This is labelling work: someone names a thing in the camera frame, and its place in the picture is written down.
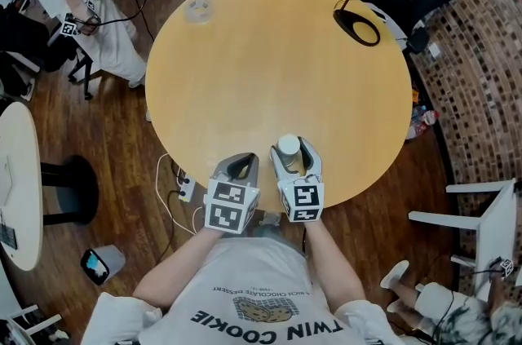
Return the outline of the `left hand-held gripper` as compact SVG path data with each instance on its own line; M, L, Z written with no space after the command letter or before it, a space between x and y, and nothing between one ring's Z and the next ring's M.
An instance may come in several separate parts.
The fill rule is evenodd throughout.
M217 179L224 174L244 185ZM205 203L205 227L241 234L254 216L260 198L256 185L259 158L255 153L238 153L220 161L208 181Z

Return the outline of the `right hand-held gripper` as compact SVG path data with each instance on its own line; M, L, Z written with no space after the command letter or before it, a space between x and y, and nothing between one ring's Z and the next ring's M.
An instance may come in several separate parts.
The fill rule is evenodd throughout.
M314 147L303 137L299 138L300 151L306 177L296 177L290 166L295 154L283 153L271 146L271 161L277 179L281 204L290 222L314 222L320 219L324 209L324 184L322 160Z

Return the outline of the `white paper cup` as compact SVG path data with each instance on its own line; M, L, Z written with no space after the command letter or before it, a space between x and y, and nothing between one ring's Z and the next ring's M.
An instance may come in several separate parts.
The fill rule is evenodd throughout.
M299 138L294 134L286 134L279 138L276 144L281 162L284 166L291 166L300 152Z

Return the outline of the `person's left forearm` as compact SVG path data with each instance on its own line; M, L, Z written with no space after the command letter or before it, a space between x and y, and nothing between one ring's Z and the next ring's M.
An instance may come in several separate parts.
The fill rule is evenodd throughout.
M167 259L150 270L132 297L151 306L168 309L193 279L223 232L203 228Z

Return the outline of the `person's right forearm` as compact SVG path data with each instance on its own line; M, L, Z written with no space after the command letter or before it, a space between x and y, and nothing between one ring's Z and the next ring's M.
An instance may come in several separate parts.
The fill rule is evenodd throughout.
M304 224L313 267L332 312L356 300L366 300L361 279L321 220Z

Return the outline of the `white power strip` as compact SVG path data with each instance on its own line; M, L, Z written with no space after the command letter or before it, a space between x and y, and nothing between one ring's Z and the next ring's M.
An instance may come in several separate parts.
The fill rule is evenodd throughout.
M183 178L177 177L176 181L179 185L179 199L183 202L189 203L192 200L196 181L187 175L185 175Z

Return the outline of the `person's white printed t-shirt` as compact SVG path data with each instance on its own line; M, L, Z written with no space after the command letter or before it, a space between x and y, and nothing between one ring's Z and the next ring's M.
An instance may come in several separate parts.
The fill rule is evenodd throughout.
M81 345L405 345L381 307L328 309L305 258L271 238L228 238L168 312L101 294Z

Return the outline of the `plastic drink bottles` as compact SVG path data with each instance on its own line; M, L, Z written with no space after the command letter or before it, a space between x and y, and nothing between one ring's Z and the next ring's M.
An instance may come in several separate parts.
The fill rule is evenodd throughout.
M425 105L414 107L406 139L411 140L420 136L428 127L433 126L438 118L439 113L436 110L428 109Z

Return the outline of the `grey trash bin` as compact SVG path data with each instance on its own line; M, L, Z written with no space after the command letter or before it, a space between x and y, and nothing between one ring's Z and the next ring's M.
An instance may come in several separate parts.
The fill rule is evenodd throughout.
M126 264L125 255L115 245L88 249L81 258L81 268L96 285L102 285L120 272Z

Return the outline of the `clear tape roll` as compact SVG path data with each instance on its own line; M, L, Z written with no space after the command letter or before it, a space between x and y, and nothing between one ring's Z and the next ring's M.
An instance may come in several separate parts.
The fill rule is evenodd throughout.
M191 24L205 24L212 15L213 7L209 0L193 0L184 9L184 18Z

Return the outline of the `white stool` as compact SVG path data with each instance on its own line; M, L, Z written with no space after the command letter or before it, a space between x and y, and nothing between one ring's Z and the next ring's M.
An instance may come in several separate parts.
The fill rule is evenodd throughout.
M408 218L415 222L442 227L471 230L476 233L476 256L466 259L454 255L451 261L475 271L474 295L481 300L489 296L490 281L486 270L497 258L513 259L517 228L517 195L515 179L448 185L448 194L477 194L493 192L495 197L479 217L443 215L411 211Z

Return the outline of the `white oval table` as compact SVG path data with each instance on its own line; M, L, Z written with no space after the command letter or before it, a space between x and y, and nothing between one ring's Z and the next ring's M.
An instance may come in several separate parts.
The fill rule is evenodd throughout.
M21 270L41 257L43 228L62 223L86 225L95 217L99 187L95 171L80 155L61 164L41 161L31 112L14 102L0 113L0 223L15 229L18 249L0 242Z

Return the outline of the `black keyboard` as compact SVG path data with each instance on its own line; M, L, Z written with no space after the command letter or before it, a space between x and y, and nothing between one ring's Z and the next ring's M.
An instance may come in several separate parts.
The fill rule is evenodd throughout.
M15 229L0 223L0 242L9 246L13 250L18 249Z

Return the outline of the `black wheeled chair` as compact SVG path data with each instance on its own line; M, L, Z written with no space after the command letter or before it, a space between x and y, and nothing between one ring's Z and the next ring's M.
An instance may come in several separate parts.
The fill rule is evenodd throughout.
M0 83L8 95L21 97L28 91L8 52L22 55L47 73L59 70L66 60L75 58L79 45L73 38L60 34L48 46L50 37L43 23L20 14L14 7L0 5Z

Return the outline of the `white rack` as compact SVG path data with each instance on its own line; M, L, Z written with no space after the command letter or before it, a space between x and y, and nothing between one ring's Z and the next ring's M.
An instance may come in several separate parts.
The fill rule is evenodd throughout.
M37 305L0 316L0 345L52 345L61 321L59 313L46 316Z

